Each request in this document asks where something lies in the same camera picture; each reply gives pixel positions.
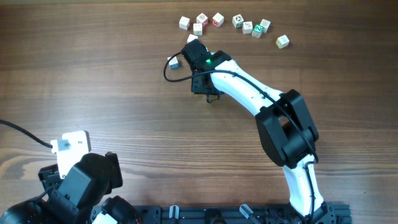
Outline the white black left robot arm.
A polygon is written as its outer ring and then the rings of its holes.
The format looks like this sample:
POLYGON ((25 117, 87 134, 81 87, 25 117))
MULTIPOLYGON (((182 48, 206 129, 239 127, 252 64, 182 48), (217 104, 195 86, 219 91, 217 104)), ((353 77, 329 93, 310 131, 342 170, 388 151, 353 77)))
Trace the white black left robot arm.
POLYGON ((139 212, 119 196, 108 198, 101 211, 92 214, 105 195, 122 185, 115 153, 85 154, 61 184, 10 207, 1 216, 1 223, 142 223, 139 212))

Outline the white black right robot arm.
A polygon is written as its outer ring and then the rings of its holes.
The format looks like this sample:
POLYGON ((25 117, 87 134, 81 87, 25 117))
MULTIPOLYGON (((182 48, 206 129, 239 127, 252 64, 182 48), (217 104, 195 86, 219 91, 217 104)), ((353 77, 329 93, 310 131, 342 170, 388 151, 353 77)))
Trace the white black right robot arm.
POLYGON ((296 90, 275 90, 245 72, 228 54, 211 53, 199 41, 181 50, 199 79, 199 94, 225 93, 254 115, 261 146, 269 159, 284 171, 290 191, 290 204, 308 222, 324 203, 315 177, 318 162, 315 143, 318 131, 296 90))

